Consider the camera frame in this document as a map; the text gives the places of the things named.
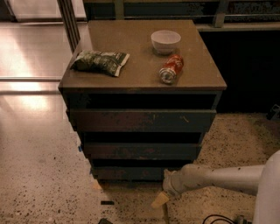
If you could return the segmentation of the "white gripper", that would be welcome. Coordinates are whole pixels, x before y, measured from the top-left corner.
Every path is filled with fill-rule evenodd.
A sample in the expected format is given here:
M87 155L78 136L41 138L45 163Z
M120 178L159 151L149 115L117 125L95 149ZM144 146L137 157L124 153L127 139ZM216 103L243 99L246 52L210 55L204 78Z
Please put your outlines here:
M169 196L179 196L203 187L205 169L196 164L186 164L177 171L164 171L163 189L151 203L156 209L169 201Z

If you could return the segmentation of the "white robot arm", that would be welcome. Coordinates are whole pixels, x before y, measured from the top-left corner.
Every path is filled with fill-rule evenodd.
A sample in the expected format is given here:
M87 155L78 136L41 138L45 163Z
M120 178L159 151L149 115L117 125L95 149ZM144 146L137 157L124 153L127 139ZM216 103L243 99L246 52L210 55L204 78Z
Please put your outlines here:
M151 203L161 207L171 197L215 186L256 196L252 224L280 224L280 151L265 164L213 169L186 164L178 171L164 171L162 192Z

